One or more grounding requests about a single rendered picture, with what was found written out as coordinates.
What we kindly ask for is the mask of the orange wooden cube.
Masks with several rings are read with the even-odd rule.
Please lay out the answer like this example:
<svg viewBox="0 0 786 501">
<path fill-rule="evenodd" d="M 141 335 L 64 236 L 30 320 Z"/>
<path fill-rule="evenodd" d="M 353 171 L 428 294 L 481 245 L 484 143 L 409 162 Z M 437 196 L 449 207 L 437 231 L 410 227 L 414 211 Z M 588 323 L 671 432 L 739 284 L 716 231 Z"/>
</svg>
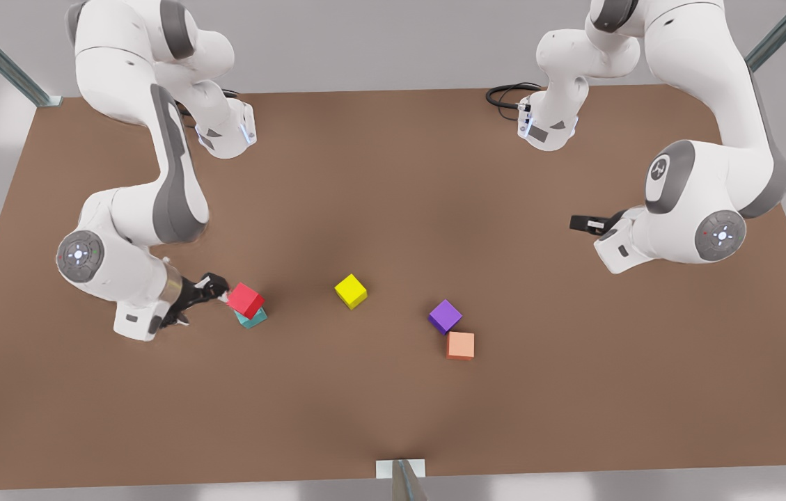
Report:
<svg viewBox="0 0 786 501">
<path fill-rule="evenodd" d="M 475 356 L 475 333 L 449 332 L 446 336 L 446 359 L 472 360 Z"/>
</svg>

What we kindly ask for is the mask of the purple wooden cube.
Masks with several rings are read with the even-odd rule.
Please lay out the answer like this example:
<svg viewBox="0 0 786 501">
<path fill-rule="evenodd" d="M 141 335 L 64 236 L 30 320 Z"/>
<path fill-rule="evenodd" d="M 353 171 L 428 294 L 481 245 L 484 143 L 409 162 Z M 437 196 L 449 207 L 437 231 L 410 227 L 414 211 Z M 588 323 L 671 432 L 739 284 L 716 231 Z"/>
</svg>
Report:
<svg viewBox="0 0 786 501">
<path fill-rule="evenodd" d="M 462 320 L 462 313 L 450 301 L 444 299 L 428 315 L 427 319 L 440 334 L 447 335 Z"/>
</svg>

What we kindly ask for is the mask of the yellow wooden cube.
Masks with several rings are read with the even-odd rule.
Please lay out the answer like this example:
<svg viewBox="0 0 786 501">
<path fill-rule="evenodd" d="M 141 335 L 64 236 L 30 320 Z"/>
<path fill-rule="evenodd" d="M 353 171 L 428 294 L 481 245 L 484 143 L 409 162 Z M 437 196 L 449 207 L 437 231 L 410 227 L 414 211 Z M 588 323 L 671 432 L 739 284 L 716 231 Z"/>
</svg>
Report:
<svg viewBox="0 0 786 501">
<path fill-rule="evenodd" d="M 349 310 L 354 310 L 368 297 L 368 291 L 364 285 L 352 274 L 345 276 L 335 287 L 335 292 Z"/>
</svg>

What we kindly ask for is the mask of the red wooden cube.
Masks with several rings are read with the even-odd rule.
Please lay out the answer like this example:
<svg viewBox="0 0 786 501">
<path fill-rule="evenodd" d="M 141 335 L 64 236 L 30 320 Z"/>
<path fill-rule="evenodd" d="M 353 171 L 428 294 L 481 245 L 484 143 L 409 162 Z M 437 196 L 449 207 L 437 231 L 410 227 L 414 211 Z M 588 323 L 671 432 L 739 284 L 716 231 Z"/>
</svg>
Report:
<svg viewBox="0 0 786 501">
<path fill-rule="evenodd" d="M 228 295 L 228 307 L 238 311 L 245 317 L 252 317 L 259 308 L 262 308 L 265 298 L 245 283 L 238 283 Z"/>
</svg>

